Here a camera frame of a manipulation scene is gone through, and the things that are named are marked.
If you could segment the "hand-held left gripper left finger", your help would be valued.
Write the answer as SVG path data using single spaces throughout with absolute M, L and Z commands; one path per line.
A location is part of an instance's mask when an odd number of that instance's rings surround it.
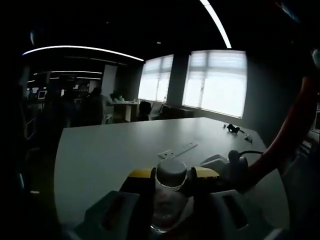
M 133 170 L 118 191 L 112 190 L 85 211 L 74 230 L 80 240 L 148 240 L 156 169 Z

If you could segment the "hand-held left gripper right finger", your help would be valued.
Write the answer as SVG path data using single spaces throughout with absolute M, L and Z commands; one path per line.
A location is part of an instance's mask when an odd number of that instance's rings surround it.
M 194 166 L 182 192 L 193 197 L 193 224 L 198 239 L 275 240 L 270 225 L 255 204 L 210 168 Z

